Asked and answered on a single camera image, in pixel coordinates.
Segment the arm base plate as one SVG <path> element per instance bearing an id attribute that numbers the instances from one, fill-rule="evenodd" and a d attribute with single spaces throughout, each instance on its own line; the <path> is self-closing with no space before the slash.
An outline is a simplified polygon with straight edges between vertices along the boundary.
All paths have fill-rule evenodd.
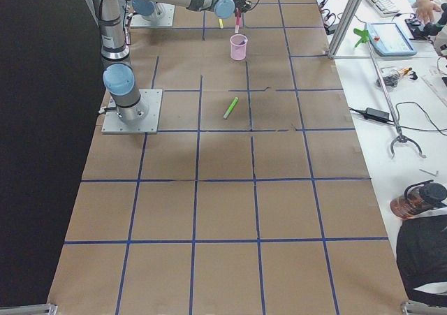
<path id="1" fill-rule="evenodd" d="M 174 22 L 175 7 L 171 4 L 150 4 L 149 8 L 137 8 L 134 10 L 131 28 L 171 28 Z"/>
<path id="2" fill-rule="evenodd" d="M 157 134 L 163 99 L 162 89 L 140 89 L 140 101 L 131 108 L 120 108 L 110 97 L 101 132 L 103 134 Z"/>

